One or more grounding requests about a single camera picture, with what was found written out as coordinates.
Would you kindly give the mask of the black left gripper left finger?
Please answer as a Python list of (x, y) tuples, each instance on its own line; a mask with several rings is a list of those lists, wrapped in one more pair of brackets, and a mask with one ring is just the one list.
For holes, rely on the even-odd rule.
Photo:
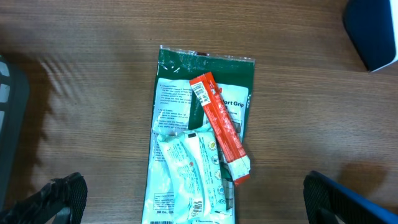
[(72, 173), (52, 179), (37, 193), (1, 212), (1, 224), (47, 223), (80, 224), (86, 207), (88, 187), (84, 177)]

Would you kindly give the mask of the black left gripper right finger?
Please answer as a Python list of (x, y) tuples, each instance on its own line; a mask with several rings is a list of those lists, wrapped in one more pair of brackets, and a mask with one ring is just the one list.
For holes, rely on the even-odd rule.
[(397, 223), (397, 215), (327, 176), (311, 171), (303, 182), (309, 224)]

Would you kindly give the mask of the green 3M glove package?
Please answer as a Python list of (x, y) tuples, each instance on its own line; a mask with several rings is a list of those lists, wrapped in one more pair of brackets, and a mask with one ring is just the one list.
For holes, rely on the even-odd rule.
[(244, 139), (254, 82), (255, 60), (160, 46), (154, 85), (152, 125), (143, 223), (173, 223), (174, 193), (159, 134), (177, 135), (208, 122), (189, 81), (212, 73), (240, 139)]

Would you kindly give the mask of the light teal wipes packet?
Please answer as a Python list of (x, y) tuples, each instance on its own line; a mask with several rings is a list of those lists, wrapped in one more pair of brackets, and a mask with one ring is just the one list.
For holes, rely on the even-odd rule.
[(211, 125), (176, 136), (160, 134), (174, 193), (174, 223), (232, 223), (231, 184), (223, 178)]

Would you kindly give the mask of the red stick sachet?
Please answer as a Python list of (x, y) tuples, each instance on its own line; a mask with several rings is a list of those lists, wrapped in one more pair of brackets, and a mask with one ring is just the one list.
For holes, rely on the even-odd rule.
[(250, 178), (250, 159), (233, 126), (213, 74), (204, 73), (190, 80), (190, 85), (213, 128), (234, 184), (242, 184)]

